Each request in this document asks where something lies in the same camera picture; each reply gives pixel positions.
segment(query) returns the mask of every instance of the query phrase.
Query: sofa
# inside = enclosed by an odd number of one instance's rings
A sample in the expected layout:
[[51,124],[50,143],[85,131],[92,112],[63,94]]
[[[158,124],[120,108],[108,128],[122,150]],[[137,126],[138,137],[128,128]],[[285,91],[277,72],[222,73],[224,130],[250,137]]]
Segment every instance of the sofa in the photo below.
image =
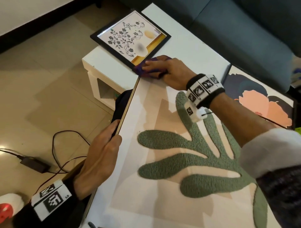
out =
[[154,2],[233,65],[288,91],[292,57],[301,57],[300,0],[120,1],[139,10]]

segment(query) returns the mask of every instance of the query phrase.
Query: person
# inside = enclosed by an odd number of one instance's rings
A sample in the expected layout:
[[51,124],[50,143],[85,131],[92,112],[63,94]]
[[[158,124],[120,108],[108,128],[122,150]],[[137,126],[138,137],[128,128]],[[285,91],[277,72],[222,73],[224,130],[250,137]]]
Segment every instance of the person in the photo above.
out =
[[[176,90],[187,90],[197,74],[182,61],[147,61],[145,71],[167,72],[162,80]],[[84,199],[113,172],[122,138],[113,135],[129,100],[126,91],[116,100],[113,122],[93,140],[83,164],[63,180],[73,195],[42,222],[27,204],[6,227],[78,227],[85,205]],[[301,227],[301,136],[294,131],[276,128],[248,110],[223,91],[207,104],[225,124],[241,146],[240,164],[257,180],[276,219],[282,227]]]

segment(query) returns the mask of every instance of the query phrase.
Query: framed floral picture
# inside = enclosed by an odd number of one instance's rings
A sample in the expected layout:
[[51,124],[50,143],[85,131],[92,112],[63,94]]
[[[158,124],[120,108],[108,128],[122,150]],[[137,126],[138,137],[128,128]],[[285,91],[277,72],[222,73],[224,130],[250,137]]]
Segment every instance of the framed floral picture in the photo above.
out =
[[152,57],[170,35],[143,13],[132,9],[90,36],[131,69]]
[[226,94],[276,127],[294,129],[297,102],[241,69],[230,66],[222,80]]

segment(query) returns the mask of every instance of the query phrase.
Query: white table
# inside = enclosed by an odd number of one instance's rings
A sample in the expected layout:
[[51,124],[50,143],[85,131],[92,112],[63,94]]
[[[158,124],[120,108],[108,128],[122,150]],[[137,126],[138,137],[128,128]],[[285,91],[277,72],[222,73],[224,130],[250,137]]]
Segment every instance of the white table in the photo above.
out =
[[[227,60],[155,4],[149,5],[142,13],[171,35],[155,56],[178,58],[196,73],[214,74],[219,80],[222,78],[229,65]],[[83,57],[82,62],[88,71],[94,97],[115,110],[114,90],[122,93],[132,89],[138,76],[102,46]]]

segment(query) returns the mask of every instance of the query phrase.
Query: white sleeve cuff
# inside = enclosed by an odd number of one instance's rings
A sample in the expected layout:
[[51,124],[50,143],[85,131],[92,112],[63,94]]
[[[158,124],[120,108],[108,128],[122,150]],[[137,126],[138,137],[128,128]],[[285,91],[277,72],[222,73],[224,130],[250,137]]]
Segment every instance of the white sleeve cuff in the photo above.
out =
[[295,131],[274,128],[241,149],[242,168],[253,178],[269,171],[301,164],[301,135]]

